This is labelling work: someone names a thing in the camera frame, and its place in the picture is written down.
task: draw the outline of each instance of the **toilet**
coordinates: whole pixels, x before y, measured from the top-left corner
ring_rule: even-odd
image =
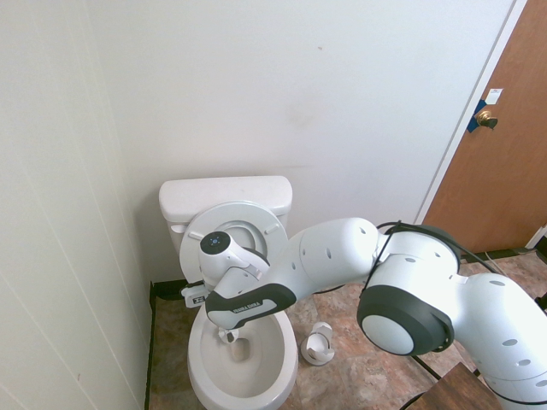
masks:
[[[199,243],[226,231],[242,247],[272,261],[288,242],[285,232],[292,188],[280,176],[183,179],[160,189],[180,266],[189,284],[203,280]],[[239,328],[224,343],[219,328],[199,308],[188,345],[192,388],[208,410],[274,410],[291,393],[297,375],[297,344],[285,312]]]

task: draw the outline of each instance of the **toilet lid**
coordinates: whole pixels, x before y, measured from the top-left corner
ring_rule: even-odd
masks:
[[[182,238],[180,266],[190,284],[203,280],[199,243],[213,231],[229,233],[239,246],[254,249],[269,261],[275,259],[288,242],[285,228],[269,209],[247,201],[215,205],[196,215]]]

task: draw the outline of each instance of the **brass door knob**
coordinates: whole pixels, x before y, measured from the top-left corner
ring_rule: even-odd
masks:
[[[479,124],[480,126],[487,126],[492,130],[497,124],[497,118],[492,117],[492,113],[490,111],[483,111],[482,113],[478,113],[475,118],[477,120],[477,124]]]

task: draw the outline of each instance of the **wall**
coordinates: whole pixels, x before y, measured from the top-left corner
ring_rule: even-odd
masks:
[[[150,306],[83,2],[0,2],[0,408],[143,409]]]
[[[169,179],[285,175],[291,235],[415,220],[511,3],[88,1],[153,280]]]

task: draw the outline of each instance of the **wooden door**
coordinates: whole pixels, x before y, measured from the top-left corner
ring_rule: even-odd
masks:
[[[475,252],[522,247],[547,223],[545,0],[528,0],[483,98],[492,88],[496,128],[466,132],[424,220]]]

